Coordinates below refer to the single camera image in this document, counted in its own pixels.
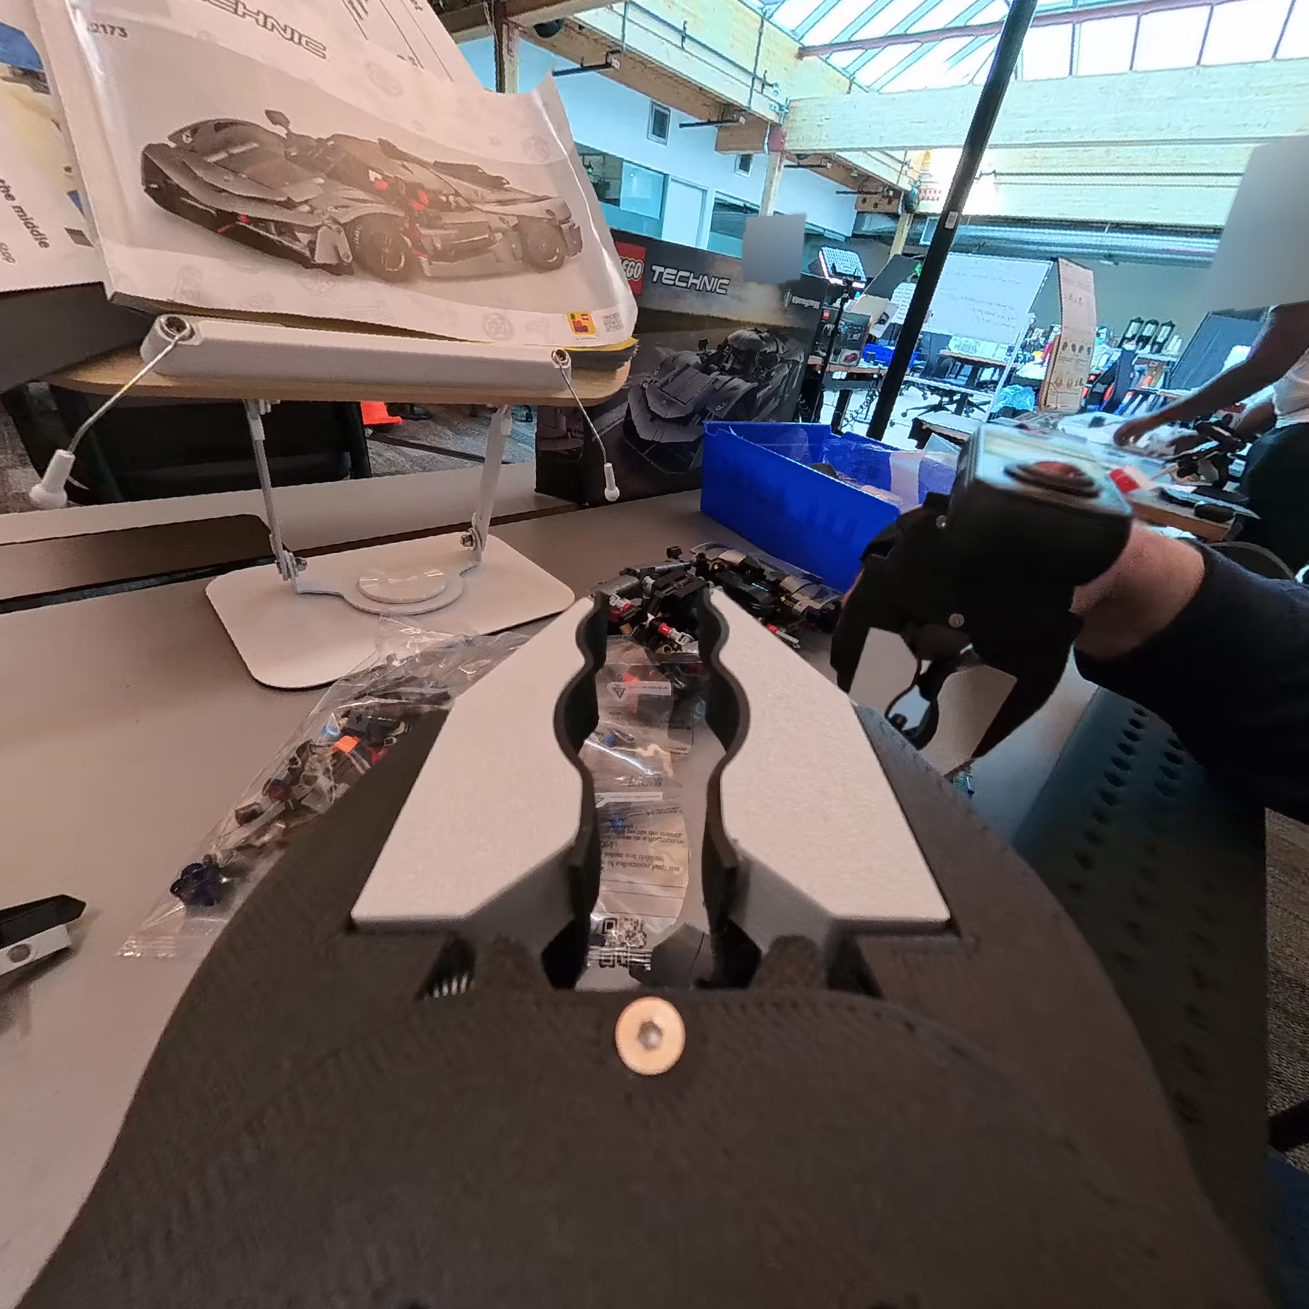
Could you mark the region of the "wooden work table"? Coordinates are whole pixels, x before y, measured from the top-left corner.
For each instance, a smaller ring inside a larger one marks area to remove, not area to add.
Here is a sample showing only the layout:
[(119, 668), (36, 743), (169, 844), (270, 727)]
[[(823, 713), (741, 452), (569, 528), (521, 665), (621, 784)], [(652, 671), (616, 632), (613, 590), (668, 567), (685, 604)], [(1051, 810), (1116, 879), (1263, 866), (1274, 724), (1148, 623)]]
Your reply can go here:
[(1121, 450), (1109, 441), (1105, 427), (1068, 430), (1071, 414), (1038, 414), (1034, 422), (1017, 419), (959, 417), (954, 414), (914, 414), (908, 438), (914, 447), (940, 463), (959, 464), (964, 449), (979, 431), (1015, 436), (1042, 458), (1079, 464), (1113, 481), (1134, 514), (1160, 530), (1193, 534), (1210, 544), (1235, 539), (1255, 514), (1241, 506), (1222, 508), (1210, 494), (1177, 481), (1171, 463), (1140, 452)]

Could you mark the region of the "cardboard sign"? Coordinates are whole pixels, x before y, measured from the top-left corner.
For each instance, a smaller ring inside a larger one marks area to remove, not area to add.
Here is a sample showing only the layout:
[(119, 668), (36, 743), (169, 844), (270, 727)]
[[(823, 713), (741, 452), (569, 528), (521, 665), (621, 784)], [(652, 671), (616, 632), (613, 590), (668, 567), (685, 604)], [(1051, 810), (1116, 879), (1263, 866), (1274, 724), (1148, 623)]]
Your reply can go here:
[(1048, 352), (1038, 410), (1073, 414), (1082, 406), (1098, 338), (1098, 297), (1093, 271), (1067, 257), (1059, 272), (1059, 332)]

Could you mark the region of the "person's right forearm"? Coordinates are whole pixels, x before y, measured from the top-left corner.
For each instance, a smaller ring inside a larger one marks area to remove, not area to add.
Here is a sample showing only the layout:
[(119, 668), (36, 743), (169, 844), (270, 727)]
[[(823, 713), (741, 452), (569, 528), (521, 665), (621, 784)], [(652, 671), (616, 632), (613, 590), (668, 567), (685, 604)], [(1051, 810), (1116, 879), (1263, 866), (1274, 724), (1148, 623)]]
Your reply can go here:
[(1079, 673), (1160, 717), (1224, 788), (1307, 824), (1307, 586), (1197, 547), (1188, 607), (1120, 659), (1074, 653)]

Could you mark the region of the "dark toy set box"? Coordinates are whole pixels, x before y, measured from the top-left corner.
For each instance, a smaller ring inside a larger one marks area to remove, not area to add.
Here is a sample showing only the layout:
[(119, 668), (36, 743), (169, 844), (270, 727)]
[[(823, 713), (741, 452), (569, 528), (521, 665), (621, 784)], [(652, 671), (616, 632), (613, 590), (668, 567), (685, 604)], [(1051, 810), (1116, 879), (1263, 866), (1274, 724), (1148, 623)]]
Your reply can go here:
[(585, 413), (535, 411), (537, 492), (583, 506), (702, 486), (710, 420), (792, 420), (827, 288), (742, 279), (744, 262), (616, 229), (638, 316), (627, 383)]

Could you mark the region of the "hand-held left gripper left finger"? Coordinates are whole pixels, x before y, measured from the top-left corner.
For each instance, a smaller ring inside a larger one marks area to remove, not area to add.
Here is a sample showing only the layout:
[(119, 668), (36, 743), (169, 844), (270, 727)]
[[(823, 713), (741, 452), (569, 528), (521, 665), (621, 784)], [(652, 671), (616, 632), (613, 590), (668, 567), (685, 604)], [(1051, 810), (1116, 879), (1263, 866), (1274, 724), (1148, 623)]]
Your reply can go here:
[(555, 988), (585, 972), (601, 883), (596, 785), (607, 611), (576, 601), (453, 704), (353, 907), (376, 933), (499, 938)]

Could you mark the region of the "black perforated board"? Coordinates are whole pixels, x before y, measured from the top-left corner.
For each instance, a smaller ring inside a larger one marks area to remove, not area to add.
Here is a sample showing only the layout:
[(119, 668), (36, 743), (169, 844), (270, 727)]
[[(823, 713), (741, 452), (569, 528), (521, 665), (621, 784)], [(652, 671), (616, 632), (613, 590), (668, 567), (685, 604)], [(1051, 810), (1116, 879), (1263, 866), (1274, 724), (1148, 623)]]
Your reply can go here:
[(1208, 1197), (1271, 1273), (1266, 810), (1099, 690), (1017, 847), (1099, 957)]

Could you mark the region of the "white board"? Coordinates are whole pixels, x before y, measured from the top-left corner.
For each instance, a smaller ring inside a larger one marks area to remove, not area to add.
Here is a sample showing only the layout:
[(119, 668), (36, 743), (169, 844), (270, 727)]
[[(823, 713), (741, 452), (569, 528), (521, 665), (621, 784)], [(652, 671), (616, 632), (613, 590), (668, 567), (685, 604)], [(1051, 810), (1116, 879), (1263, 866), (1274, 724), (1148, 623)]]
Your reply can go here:
[(1054, 265), (1052, 258), (951, 252), (922, 330), (1015, 346)]

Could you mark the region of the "clear bag of brick pieces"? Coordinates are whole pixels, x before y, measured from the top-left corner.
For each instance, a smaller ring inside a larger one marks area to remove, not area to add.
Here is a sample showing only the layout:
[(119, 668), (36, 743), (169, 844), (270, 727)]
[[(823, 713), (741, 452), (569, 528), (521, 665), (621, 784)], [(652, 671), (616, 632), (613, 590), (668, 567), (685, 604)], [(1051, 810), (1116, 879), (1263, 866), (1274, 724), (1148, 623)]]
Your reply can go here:
[(202, 957), (300, 837), (415, 727), (448, 712), (527, 640), (518, 631), (456, 634), (384, 618), (373, 653), (322, 693), (124, 941), (121, 957)]

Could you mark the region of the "building manual in plastic sleeve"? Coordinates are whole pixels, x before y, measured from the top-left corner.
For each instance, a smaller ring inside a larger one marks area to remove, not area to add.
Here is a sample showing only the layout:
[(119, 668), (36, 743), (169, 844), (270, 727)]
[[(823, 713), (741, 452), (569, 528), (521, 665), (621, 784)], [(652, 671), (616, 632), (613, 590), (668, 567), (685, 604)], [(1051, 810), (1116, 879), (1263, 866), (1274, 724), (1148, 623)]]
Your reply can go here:
[(615, 347), (636, 304), (551, 78), (429, 3), (35, 3), (113, 300)]

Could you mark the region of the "person's right hand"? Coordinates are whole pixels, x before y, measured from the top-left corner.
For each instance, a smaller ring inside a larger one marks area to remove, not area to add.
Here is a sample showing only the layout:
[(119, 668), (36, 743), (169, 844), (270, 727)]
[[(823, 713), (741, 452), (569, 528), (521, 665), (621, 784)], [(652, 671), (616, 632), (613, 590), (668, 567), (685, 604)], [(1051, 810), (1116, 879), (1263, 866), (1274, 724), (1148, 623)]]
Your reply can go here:
[(1118, 558), (1074, 590), (1074, 651), (1115, 660), (1166, 629), (1199, 592), (1207, 556), (1196, 544), (1135, 523)]

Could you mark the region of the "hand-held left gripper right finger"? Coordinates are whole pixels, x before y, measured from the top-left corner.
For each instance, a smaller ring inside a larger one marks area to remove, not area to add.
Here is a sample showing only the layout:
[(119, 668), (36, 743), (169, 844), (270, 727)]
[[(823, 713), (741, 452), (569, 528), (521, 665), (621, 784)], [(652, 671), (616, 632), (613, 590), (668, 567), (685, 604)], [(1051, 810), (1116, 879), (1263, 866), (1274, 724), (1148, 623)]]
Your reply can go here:
[(856, 939), (939, 938), (953, 914), (856, 704), (725, 592), (703, 595), (703, 900), (719, 986), (778, 941), (831, 969)]

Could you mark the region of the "white book stand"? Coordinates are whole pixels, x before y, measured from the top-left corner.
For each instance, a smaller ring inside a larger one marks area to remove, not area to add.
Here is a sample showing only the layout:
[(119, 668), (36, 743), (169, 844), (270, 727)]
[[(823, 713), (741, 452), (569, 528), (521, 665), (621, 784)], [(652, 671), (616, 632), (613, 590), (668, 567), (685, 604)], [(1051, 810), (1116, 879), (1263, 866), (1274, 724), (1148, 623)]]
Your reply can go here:
[[(384, 618), (421, 631), (488, 634), (552, 618), (573, 590), (493, 534), (502, 452), (516, 403), (585, 408), (621, 389), (635, 338), (568, 347), (308, 329), (270, 321), (166, 313), (141, 344), (141, 363), (77, 428), (29, 492), (44, 511), (68, 505), (77, 444), (146, 383), (169, 399), (237, 399), (252, 434), (270, 533), (270, 564), (208, 584), (208, 600), (252, 676), (275, 690), (340, 679), (375, 653)], [(304, 399), (398, 397), (498, 402), (471, 523), (446, 533), (361, 545), (312, 559), (298, 554), (280, 519), (266, 416)]]

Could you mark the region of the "flat brick assembly grey blade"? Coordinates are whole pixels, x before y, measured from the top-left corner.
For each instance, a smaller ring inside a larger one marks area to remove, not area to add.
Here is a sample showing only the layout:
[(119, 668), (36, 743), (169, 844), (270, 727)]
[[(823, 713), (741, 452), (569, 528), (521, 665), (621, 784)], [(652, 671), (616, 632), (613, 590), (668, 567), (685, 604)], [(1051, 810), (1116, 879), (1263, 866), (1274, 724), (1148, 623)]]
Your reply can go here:
[(79, 944), (88, 902), (49, 894), (2, 908), (2, 992), (71, 957)]

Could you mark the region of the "dark chair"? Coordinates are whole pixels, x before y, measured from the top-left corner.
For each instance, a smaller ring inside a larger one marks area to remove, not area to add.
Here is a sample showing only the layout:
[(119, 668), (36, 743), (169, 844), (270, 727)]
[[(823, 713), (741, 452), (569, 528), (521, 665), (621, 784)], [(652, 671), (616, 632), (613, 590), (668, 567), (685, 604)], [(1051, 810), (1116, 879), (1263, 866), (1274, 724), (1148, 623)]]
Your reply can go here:
[(1271, 579), (1296, 581), (1297, 573), (1277, 553), (1252, 542), (1229, 539), (1215, 542), (1211, 550), (1239, 564), (1249, 572)]

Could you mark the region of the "large toy brick car model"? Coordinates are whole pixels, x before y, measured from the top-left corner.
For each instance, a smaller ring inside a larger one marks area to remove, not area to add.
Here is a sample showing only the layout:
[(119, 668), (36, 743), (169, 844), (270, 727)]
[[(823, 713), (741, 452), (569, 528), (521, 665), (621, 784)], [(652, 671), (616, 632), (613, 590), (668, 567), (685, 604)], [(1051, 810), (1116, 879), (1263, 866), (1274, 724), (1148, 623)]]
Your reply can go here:
[(664, 559), (624, 567), (594, 592), (611, 636), (675, 656), (699, 651), (700, 597), (714, 587), (795, 648), (803, 631), (834, 632), (844, 607), (842, 593), (816, 575), (721, 544), (671, 545)]

